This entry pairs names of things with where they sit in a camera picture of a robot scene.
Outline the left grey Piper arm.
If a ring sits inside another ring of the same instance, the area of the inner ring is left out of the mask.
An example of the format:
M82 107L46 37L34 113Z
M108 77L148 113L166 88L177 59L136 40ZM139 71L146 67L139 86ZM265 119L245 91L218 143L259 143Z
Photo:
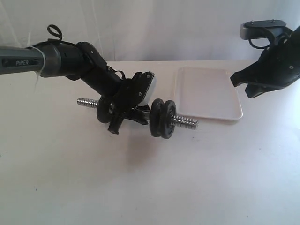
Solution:
M98 94L96 105L99 122L109 124L108 130L119 133L125 119L142 125L148 122L140 106L145 95L145 73L138 72L126 78L123 71L107 65L95 47L88 42L72 44L63 41L46 41L32 47L0 48L0 73L36 72L42 78L66 77L82 80Z

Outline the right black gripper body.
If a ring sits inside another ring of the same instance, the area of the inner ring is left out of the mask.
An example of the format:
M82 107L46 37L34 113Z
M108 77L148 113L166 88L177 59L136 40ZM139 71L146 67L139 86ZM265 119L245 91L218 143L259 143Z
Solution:
M262 52L255 81L259 86L285 88L300 78L300 31Z

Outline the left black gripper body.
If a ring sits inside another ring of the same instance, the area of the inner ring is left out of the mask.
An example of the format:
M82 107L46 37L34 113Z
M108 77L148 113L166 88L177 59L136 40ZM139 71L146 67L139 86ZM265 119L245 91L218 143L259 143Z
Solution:
M121 70L96 67L81 76L81 80L100 94L93 103L97 110L132 110L138 107L138 73L128 78Z

